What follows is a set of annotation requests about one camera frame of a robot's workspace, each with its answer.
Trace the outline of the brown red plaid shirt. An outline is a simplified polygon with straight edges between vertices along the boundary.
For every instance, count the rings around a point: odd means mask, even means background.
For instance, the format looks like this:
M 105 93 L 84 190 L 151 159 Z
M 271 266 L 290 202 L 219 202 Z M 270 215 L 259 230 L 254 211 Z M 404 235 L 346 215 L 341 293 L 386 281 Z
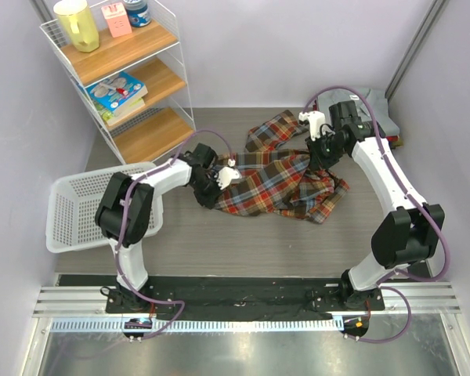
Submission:
M 273 213 L 323 223 L 349 186 L 333 172 L 311 169 L 307 149 L 285 147 L 308 131 L 289 110 L 250 129 L 244 150 L 233 155 L 241 180 L 221 194 L 215 209 L 243 217 Z

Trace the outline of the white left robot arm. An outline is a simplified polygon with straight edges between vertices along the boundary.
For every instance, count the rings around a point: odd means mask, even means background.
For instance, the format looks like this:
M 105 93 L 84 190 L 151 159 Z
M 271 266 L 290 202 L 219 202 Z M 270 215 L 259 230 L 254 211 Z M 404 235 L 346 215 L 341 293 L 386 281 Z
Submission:
M 194 150 L 141 175 L 116 172 L 111 176 L 95 215 L 96 225 L 109 240 L 117 267 L 116 288 L 101 289 L 107 297 L 108 312 L 141 313 L 151 305 L 142 240 L 152 207 L 164 193 L 191 186 L 200 206 L 214 208 L 226 187 L 214 169 L 217 160 L 216 152 L 200 143 Z

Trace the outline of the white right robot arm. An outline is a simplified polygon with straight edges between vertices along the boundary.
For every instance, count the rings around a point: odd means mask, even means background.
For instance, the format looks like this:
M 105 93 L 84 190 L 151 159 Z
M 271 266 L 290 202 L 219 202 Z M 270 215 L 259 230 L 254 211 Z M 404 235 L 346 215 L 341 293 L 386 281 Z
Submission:
M 347 269 L 338 285 L 338 304 L 360 309 L 378 297 L 382 279 L 435 254 L 444 211 L 409 184 L 384 133 L 359 116 L 354 101 L 333 104 L 328 114 L 301 112 L 298 120 L 309 126 L 311 168 L 328 169 L 348 155 L 368 178 L 385 216 L 371 238 L 371 253 Z

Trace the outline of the folded grey shirt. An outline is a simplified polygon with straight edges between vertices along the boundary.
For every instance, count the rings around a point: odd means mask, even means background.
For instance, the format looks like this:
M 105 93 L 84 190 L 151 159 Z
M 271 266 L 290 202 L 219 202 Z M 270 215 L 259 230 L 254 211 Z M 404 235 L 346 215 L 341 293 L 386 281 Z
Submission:
M 385 92 L 380 89 L 372 89 L 367 87 L 353 87 L 354 90 L 360 93 L 372 107 L 378 126 L 386 136 L 397 136 L 400 133 L 400 129 L 397 124 L 389 116 L 389 105 L 385 98 Z M 318 100 L 318 111 L 325 114 L 327 123 L 331 123 L 331 116 L 329 107 L 333 104 L 353 100 L 356 104 L 356 110 L 358 116 L 362 121 L 370 121 L 370 113 L 359 98 L 358 95 L 345 90 L 345 89 L 332 89 L 325 93 L 320 94 L 317 97 Z

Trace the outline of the green book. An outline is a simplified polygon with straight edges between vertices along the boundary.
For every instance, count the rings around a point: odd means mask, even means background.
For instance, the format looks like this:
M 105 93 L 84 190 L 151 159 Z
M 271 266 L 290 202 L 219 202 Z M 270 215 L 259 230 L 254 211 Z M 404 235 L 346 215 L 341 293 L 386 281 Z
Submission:
M 143 99 L 138 99 L 129 105 L 125 105 L 122 109 L 116 109 L 115 111 L 109 110 L 95 100 L 92 102 L 105 125 L 109 128 L 119 125 L 133 114 L 139 113 L 139 111 L 145 107 Z

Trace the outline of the blue book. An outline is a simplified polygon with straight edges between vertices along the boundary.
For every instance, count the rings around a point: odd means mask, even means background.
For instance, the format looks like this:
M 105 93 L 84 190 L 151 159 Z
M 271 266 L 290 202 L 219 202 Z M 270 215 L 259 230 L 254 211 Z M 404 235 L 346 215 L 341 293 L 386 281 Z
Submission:
M 147 93 L 146 85 L 138 78 L 122 71 L 87 88 L 90 98 L 109 110 L 122 109 Z

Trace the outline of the white plastic basket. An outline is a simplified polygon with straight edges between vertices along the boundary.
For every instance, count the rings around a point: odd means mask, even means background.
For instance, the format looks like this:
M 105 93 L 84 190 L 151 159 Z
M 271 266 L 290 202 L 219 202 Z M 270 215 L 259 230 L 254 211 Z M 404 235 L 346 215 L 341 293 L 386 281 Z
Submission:
M 49 196 L 46 247 L 59 254 L 107 246 L 108 239 L 96 225 L 99 203 L 116 172 L 140 176 L 155 168 L 152 162 L 118 165 L 57 179 Z

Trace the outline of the blue white jar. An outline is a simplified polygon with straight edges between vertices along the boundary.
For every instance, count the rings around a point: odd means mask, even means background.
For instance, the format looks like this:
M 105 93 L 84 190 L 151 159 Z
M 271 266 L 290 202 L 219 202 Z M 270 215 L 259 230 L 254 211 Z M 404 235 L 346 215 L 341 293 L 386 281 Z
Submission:
M 147 0 L 123 0 L 122 2 L 132 27 L 145 27 L 151 22 Z

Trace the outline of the pink box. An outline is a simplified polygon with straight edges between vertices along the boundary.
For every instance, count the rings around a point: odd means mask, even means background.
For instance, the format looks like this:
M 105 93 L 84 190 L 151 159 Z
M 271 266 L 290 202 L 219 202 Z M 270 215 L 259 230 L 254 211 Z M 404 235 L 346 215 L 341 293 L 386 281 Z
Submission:
M 122 2 L 103 5 L 101 12 L 113 38 L 119 38 L 132 33 L 132 27 Z

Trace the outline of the yellow pitcher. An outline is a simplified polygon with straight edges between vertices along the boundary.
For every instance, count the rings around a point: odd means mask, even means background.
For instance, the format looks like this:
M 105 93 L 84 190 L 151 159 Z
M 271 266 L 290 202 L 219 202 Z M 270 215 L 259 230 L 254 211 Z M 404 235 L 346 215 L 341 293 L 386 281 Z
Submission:
M 58 1 L 53 12 L 76 50 L 89 53 L 99 48 L 99 32 L 86 0 Z

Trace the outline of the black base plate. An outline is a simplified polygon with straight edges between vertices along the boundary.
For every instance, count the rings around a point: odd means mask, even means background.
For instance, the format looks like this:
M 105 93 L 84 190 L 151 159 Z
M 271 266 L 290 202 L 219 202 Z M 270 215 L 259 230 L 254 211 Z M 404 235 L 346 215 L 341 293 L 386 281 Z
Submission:
M 150 277 L 137 297 L 104 286 L 107 313 L 153 314 L 159 320 L 327 320 L 333 312 L 382 311 L 380 290 L 355 292 L 338 278 Z

